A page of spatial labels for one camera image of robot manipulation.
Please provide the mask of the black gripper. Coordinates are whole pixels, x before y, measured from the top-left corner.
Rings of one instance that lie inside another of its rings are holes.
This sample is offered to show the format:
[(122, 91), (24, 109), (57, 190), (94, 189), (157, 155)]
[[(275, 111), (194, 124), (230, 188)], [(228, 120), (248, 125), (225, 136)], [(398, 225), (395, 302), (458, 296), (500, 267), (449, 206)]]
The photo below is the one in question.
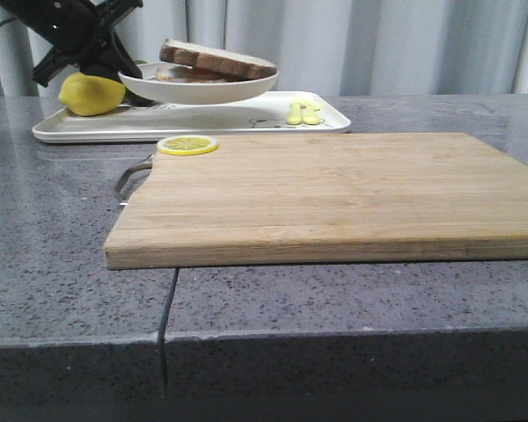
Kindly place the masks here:
[(142, 72), (128, 55), (115, 27), (141, 1), (119, 0), (25, 0), (0, 1), (9, 12), (52, 47), (33, 68), (33, 80), (47, 87), (49, 82), (70, 65), (88, 76), (100, 76), (120, 82), (120, 74), (142, 78)]

